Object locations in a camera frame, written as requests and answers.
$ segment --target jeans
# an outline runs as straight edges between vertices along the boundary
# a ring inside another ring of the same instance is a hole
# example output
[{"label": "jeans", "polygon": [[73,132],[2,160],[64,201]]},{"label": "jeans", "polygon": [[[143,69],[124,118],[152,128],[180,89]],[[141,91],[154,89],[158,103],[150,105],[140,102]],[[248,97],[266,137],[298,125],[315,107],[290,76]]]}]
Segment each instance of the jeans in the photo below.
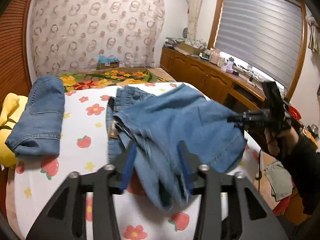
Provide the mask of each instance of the jeans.
[{"label": "jeans", "polygon": [[128,86],[118,89],[107,107],[110,160],[135,140],[134,165],[141,184],[149,199],[168,211],[173,199],[185,204],[190,197],[178,159],[179,141],[218,172],[241,160],[246,140],[240,128],[227,122],[232,114],[184,84],[158,97]]},{"label": "jeans", "polygon": [[59,155],[64,97],[57,77],[40,77],[32,85],[26,108],[5,142],[17,158]]}]

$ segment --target black sleeve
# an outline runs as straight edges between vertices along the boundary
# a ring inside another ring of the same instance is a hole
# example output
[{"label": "black sleeve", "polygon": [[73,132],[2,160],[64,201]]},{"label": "black sleeve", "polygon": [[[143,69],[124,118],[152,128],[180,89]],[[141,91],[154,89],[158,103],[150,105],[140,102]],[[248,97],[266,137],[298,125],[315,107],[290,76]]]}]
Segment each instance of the black sleeve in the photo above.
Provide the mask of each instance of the black sleeve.
[{"label": "black sleeve", "polygon": [[313,149],[310,139],[299,135],[292,153],[279,160],[291,174],[302,197],[303,212],[312,215],[320,201],[320,153]]}]

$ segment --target roller blind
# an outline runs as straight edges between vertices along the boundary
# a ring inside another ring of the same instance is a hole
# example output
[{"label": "roller blind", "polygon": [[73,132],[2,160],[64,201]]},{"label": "roller blind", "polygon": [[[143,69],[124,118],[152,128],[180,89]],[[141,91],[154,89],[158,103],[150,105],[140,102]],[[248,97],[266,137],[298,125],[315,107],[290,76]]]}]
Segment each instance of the roller blind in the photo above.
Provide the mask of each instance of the roller blind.
[{"label": "roller blind", "polygon": [[289,88],[302,35],[295,0],[224,0],[215,47]]}]

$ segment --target denim pocket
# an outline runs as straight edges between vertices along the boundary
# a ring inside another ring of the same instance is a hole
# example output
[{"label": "denim pocket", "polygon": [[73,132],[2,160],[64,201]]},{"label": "denim pocket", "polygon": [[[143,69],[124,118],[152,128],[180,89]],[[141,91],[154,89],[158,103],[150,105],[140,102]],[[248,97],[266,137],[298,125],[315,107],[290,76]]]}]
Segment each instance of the denim pocket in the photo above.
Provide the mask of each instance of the denim pocket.
[{"label": "denim pocket", "polygon": [[30,103],[31,114],[64,112],[64,93],[61,92],[62,81],[56,79],[45,79],[35,87]]}]

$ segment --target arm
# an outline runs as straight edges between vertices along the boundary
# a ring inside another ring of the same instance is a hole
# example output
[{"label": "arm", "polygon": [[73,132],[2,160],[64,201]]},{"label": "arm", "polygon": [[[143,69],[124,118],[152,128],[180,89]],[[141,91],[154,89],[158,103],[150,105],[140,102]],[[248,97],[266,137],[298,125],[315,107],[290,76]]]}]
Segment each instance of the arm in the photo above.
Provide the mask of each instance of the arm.
[{"label": "arm", "polygon": [[279,154],[276,140],[271,140],[267,130],[265,134],[269,152],[291,174],[302,197],[304,213],[311,215],[320,201],[320,154],[315,152],[308,138],[298,135],[293,128],[278,135],[285,137],[288,146],[286,153],[282,155]]}]

